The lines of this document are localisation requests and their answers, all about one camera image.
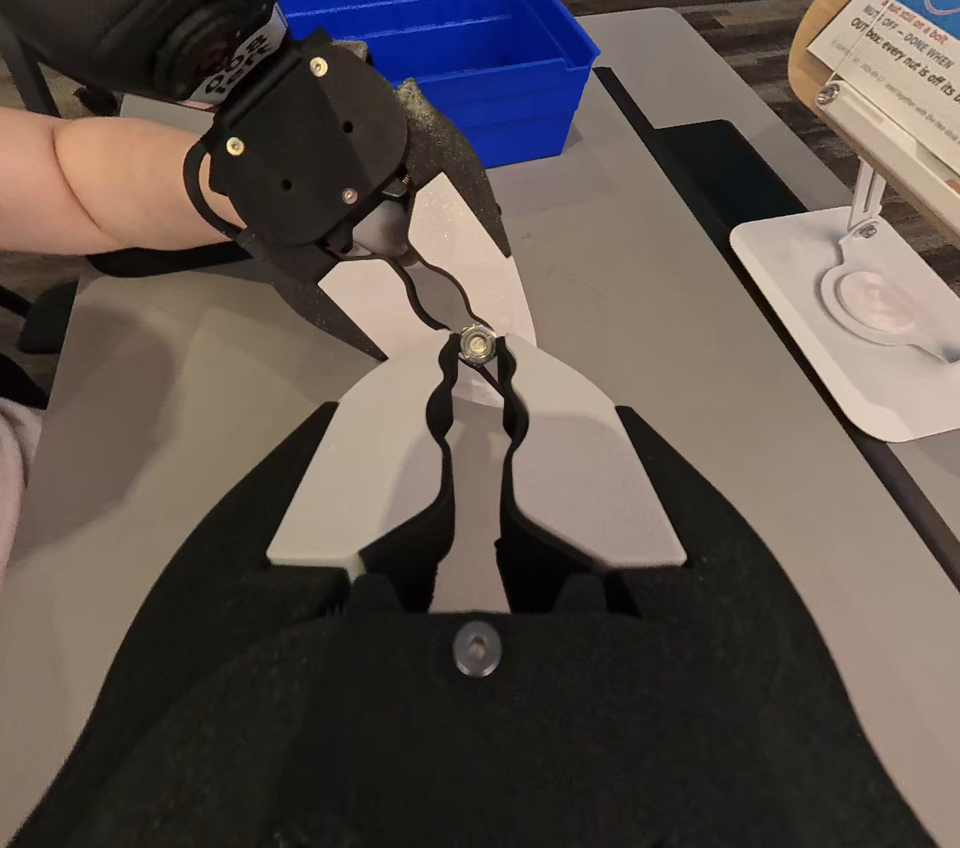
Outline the white document stand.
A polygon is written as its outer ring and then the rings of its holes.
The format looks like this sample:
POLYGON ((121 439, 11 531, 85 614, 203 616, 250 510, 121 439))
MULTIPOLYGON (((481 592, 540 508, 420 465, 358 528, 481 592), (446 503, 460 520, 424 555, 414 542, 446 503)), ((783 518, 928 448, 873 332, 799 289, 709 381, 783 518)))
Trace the white document stand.
POLYGON ((730 246, 850 423, 892 443, 957 432, 958 296, 881 200, 902 183, 958 235, 958 175, 847 82, 816 104, 861 155, 852 204, 741 223, 730 246))

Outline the blue plastic bin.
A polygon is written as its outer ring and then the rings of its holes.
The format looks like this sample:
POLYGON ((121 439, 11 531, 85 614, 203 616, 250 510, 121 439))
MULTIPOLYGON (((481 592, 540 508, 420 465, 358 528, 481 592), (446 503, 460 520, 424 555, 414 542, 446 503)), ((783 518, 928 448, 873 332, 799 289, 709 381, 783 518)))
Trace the blue plastic bin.
POLYGON ((296 38, 359 40, 486 169, 559 156, 600 49, 561 0, 278 0, 296 38))

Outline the person's left forearm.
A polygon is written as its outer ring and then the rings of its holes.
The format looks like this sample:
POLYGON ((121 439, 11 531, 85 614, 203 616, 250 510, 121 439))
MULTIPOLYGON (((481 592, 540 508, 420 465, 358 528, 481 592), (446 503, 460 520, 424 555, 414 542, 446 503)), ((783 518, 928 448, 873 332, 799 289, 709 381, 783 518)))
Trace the person's left forearm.
POLYGON ((139 119, 2 108, 2 250, 79 256, 226 241, 187 194, 184 161, 198 138, 139 119))

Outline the silver hex bolt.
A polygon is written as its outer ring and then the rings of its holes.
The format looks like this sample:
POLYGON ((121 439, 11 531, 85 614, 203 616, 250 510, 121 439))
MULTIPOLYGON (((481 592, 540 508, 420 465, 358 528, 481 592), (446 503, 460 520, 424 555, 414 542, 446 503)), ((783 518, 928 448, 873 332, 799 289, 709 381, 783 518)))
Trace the silver hex bolt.
POLYGON ((481 367, 498 354, 498 336, 491 328, 476 323, 462 330, 460 335, 460 358, 472 367, 481 367))

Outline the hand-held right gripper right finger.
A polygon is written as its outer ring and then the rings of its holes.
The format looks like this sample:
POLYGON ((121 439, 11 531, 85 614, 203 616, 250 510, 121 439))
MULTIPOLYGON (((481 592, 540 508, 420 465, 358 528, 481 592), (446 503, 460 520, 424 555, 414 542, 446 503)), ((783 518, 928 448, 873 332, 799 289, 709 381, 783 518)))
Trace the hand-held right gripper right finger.
POLYGON ((688 556, 615 403, 518 335, 498 339, 501 525, 599 570, 678 567, 688 556))

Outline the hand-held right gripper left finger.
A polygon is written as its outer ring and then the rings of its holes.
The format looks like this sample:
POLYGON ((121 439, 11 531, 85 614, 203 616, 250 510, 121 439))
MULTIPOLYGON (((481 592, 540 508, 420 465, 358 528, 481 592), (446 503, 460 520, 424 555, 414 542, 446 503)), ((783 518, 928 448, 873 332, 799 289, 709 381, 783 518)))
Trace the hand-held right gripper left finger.
POLYGON ((373 568, 374 547, 452 488, 459 338, 429 333, 340 399, 267 549, 270 564, 373 568))

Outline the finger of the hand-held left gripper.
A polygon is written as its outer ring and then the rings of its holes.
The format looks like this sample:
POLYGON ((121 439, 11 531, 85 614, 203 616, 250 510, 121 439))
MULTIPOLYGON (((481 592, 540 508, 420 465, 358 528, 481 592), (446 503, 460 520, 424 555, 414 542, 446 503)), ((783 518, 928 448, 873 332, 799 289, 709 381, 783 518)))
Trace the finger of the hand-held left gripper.
POLYGON ((419 264, 406 268, 427 314, 452 330, 483 323, 498 337, 536 343, 522 279, 444 173, 414 197, 409 243, 419 264))
POLYGON ((321 290, 387 359, 426 344, 450 327, 426 313, 411 277, 393 259, 355 256, 319 279, 321 290))

